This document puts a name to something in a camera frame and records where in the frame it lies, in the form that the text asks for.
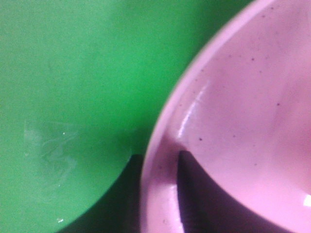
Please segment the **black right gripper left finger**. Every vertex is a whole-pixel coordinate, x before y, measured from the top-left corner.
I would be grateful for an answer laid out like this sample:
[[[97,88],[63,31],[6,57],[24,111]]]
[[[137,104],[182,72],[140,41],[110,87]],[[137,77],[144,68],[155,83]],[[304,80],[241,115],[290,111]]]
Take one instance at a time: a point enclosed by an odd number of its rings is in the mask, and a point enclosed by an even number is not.
[[[140,176],[143,156],[130,157],[109,190],[60,233],[139,233]]]

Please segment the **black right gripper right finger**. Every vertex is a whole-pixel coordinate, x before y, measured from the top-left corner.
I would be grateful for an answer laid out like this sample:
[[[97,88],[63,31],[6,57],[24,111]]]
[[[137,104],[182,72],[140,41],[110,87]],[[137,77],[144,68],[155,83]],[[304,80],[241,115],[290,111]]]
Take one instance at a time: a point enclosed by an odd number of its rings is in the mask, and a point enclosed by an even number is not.
[[[177,196],[186,233],[286,232],[221,189],[186,150],[178,155]]]

